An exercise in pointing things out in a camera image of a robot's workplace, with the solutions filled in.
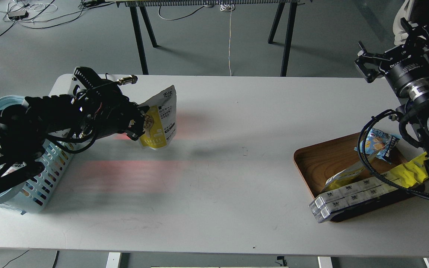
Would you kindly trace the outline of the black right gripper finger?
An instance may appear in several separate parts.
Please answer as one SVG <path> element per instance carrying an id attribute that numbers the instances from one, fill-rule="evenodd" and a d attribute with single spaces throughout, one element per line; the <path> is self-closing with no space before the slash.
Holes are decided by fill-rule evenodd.
<path id="1" fill-rule="evenodd" d="M 428 25 L 411 26 L 409 22 L 402 17 L 401 26 L 408 34 L 405 44 L 401 45 L 401 56 L 424 56 L 426 53 L 429 53 Z"/>
<path id="2" fill-rule="evenodd" d="M 372 83 L 379 76 L 383 76 L 385 71 L 380 70 L 382 63 L 390 63 L 392 57 L 386 54 L 370 53 L 365 48 L 362 41 L 358 41 L 360 51 L 357 53 L 355 65 L 357 70 L 363 75 L 363 78 L 367 83 Z"/>

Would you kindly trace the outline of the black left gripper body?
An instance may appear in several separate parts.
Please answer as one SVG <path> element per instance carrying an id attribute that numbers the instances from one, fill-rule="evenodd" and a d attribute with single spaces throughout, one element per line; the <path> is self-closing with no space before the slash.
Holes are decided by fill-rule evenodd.
<path id="1" fill-rule="evenodd" d="M 87 125 L 97 138 L 126 133 L 129 139 L 139 138 L 139 108 L 119 86 L 135 84 L 137 76 L 116 81 L 101 78 L 92 68 L 76 67 L 73 72 L 75 104 L 87 115 Z"/>

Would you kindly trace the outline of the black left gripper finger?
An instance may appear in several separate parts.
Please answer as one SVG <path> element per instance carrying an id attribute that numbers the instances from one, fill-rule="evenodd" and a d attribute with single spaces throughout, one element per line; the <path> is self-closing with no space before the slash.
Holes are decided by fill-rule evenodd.
<path id="1" fill-rule="evenodd" d="M 145 114 L 150 107 L 148 105 L 129 105 L 127 111 L 128 127 L 127 136 L 133 141 L 137 141 L 144 134 Z"/>

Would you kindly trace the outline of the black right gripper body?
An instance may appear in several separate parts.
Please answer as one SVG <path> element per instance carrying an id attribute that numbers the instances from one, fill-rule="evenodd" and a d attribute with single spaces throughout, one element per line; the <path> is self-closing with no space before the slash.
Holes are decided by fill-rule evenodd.
<path id="1" fill-rule="evenodd" d="M 386 78 L 395 96 L 407 98 L 407 87 L 413 81 L 426 81 L 429 85 L 429 63 L 421 51 L 393 48 L 384 53 L 380 72 Z"/>

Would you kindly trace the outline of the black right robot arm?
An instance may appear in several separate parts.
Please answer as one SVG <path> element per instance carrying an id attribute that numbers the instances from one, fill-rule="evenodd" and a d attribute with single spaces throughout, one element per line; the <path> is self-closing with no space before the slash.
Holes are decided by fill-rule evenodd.
<path id="1" fill-rule="evenodd" d="M 370 53 L 359 41 L 361 51 L 355 61 L 356 68 L 367 83 L 383 76 L 392 88 L 395 96 L 407 98 L 407 103 L 397 110 L 385 110 L 372 119 L 360 131 L 357 153 L 360 161 L 369 172 L 380 181 L 393 185 L 377 172 L 368 161 L 364 143 L 368 132 L 385 117 L 398 121 L 399 132 L 403 139 L 415 148 L 423 148 L 427 154 L 424 165 L 429 177 L 429 63 L 424 57 L 429 52 L 429 26 L 412 26 L 402 17 L 401 26 L 407 32 L 404 44 L 400 44 L 383 54 Z M 428 193 L 395 185 L 395 188 L 408 194 L 429 200 Z"/>

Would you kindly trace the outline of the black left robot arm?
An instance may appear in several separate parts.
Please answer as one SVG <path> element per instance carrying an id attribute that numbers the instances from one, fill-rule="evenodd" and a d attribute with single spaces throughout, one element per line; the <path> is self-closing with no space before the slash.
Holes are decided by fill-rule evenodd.
<path id="1" fill-rule="evenodd" d="M 44 142 L 69 154 L 87 150 L 97 139 L 126 133 L 144 134 L 147 105 L 123 95 L 119 86 L 135 84 L 130 75 L 111 81 L 89 67 L 76 67 L 76 85 L 67 94 L 25 97 L 21 105 L 0 111 L 0 194 L 40 174 Z"/>

